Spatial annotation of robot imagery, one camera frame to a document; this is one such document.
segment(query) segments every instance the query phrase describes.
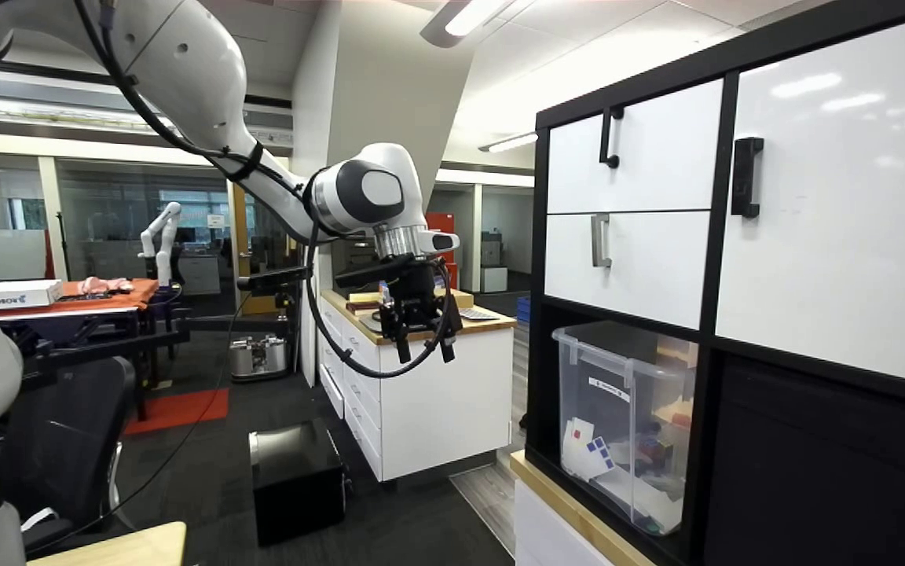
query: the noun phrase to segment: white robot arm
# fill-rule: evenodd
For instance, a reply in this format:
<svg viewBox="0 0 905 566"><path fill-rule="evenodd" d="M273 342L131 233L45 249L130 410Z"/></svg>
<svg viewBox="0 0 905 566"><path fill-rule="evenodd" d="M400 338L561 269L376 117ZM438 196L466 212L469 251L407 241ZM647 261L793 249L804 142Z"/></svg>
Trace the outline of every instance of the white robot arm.
<svg viewBox="0 0 905 566"><path fill-rule="evenodd" d="M0 0L0 58L17 30L52 36L102 61L169 146L207 156L283 216L297 241L320 229L372 240L376 257L395 264L391 274L379 272L391 279L384 291L392 291L384 304L391 326L402 334L407 318L433 318L433 272L425 264L458 241L426 229L407 151L368 146L310 179L283 171L241 124L238 45L198 0ZM0 412L17 390L19 356L0 334ZM23 543L17 512L0 504L0 566L9 563L23 563Z"/></svg>
<svg viewBox="0 0 905 566"><path fill-rule="evenodd" d="M150 223L142 229L142 251L139 257L158 261L158 282L159 291L172 285L172 241L177 241L177 228L178 228L178 200L169 200Z"/></svg>

